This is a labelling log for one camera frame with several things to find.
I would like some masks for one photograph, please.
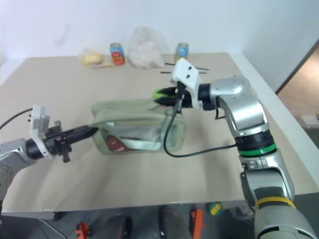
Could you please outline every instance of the green ring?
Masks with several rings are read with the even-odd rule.
[[[272,145],[269,145],[269,146],[267,146],[265,148],[261,148],[261,149],[249,150],[249,151],[239,151],[239,154],[241,156],[257,156],[260,154],[269,153],[269,152],[275,150],[276,148],[277,148],[276,144],[273,143]]]

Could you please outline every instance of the yellow object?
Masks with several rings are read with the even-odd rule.
[[[289,204],[293,208],[296,208],[296,206],[294,205],[294,203],[292,201],[290,201],[288,198],[283,198],[283,197],[267,197],[267,198],[259,199],[256,202],[255,207],[259,206],[262,203],[266,203],[266,202],[283,202],[283,203]]]
[[[103,60],[103,56],[99,53],[81,57],[81,62],[86,66],[90,66],[92,64],[101,64]]]
[[[217,215],[217,214],[220,212],[220,210],[221,210],[221,205],[220,205],[220,203],[216,203],[216,204],[211,208],[210,213],[211,213],[212,215]]]

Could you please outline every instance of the floor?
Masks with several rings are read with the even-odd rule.
[[[319,193],[297,195],[295,204],[306,216],[313,229],[319,235]],[[188,224],[191,204],[170,205]],[[82,221],[92,227],[93,235],[103,228],[106,221],[112,216],[125,214],[133,220],[132,239],[159,239],[159,209],[162,206],[102,209],[93,211],[68,212],[58,221],[47,221],[59,230],[68,239],[76,239],[74,227]],[[253,226],[249,222],[238,221],[231,216],[229,210],[221,216],[211,216],[207,211],[204,214],[205,227],[202,230],[202,239],[253,239]],[[54,231],[37,219],[2,217],[2,239],[61,239]]]
[[[319,48],[278,93],[293,116],[319,114]]]

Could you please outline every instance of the white table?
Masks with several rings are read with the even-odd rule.
[[[245,70],[248,79],[249,73],[254,78],[249,80],[253,80],[252,86],[257,96],[262,96],[260,99],[266,106],[271,132],[282,151],[296,194],[318,192],[317,179],[313,178],[312,172],[309,173],[309,164],[304,165],[305,154],[315,152],[317,155],[313,157],[319,158],[318,150],[314,150],[314,145],[297,152],[294,150],[291,139],[287,137],[288,130],[282,131],[284,126],[278,119],[280,116],[276,116],[276,121],[271,116],[277,115],[278,111],[273,105],[282,107],[282,103],[262,79],[257,79],[261,85],[264,84],[262,88],[256,83],[258,75],[255,77],[256,72],[247,70],[249,64],[243,63],[241,55],[231,56]],[[210,82],[242,74],[232,58],[226,53],[194,54],[190,56],[190,61],[195,66],[210,69],[208,74],[201,75],[204,82]],[[165,59],[172,62],[171,56],[165,56]],[[76,57],[30,58],[0,88],[0,121],[36,103],[48,108],[51,124],[60,120],[64,130],[89,124],[93,119],[90,107],[94,103],[136,99],[139,96],[150,98],[155,88],[170,86],[169,74],[160,74],[160,71],[172,70],[172,66],[138,70],[129,64],[92,70],[82,66]],[[292,116],[286,109],[284,111],[279,112],[281,117],[294,124]],[[226,121],[214,120],[215,112],[187,109],[183,113],[187,134],[179,153],[234,142]],[[27,116],[21,116],[3,128],[0,142],[29,138],[28,131]],[[306,134],[302,137],[301,140],[309,140]],[[22,216],[23,212],[244,199],[239,177],[242,167],[236,148],[191,158],[171,158],[163,152],[105,156],[98,152],[92,139],[87,139],[72,145],[72,149],[69,163],[64,164],[60,157],[42,159],[20,171],[3,203],[3,214]]]

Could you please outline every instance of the white wall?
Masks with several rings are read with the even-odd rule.
[[[126,48],[132,27],[155,26],[164,53],[243,51],[275,90],[319,37],[317,0],[0,0],[8,58],[77,55],[84,47]]]
[[[319,1],[263,1],[255,11],[243,53],[275,91],[319,39]]]

